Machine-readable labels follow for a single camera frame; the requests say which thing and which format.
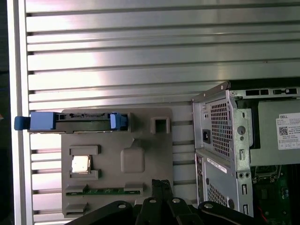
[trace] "blue plastic clip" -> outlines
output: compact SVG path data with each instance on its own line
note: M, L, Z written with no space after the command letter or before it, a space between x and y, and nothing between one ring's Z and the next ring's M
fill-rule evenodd
M122 116L118 112L111 114L111 129L120 129L121 127L127 126L127 117Z
M30 129L30 117L16 116L14 123L15 130L28 130Z
M55 129L55 112L32 112L30 130Z

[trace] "perforated metal panel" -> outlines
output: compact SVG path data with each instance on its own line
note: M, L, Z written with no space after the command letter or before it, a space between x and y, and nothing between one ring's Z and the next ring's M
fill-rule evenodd
M225 196L222 195L212 184L209 184L209 188L207 189L207 197L208 201L227 206Z
M232 126L228 124L227 103L211 106L213 150L229 157L229 142L233 139Z

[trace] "aluminum slatted wall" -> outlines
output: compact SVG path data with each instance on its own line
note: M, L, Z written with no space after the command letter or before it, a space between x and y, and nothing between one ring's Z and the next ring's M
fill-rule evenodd
M192 201L191 98L299 76L298 0L26 0L26 13L29 109L172 108L174 192ZM30 143L34 221L63 224L60 137Z

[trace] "white sticker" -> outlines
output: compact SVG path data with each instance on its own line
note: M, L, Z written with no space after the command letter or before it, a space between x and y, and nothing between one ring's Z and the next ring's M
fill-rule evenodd
M276 119L278 149L300 149L300 113L280 114Z
M207 161L214 165L216 168L218 168L219 170L223 171L224 173L227 173L226 168L224 168L223 166L221 166L220 164L216 163L215 161L212 161L210 158L207 158Z

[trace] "computer port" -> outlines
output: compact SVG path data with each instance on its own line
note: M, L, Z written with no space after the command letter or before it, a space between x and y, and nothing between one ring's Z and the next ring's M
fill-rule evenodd
M203 130L202 136L203 136L203 142L210 144L210 130Z

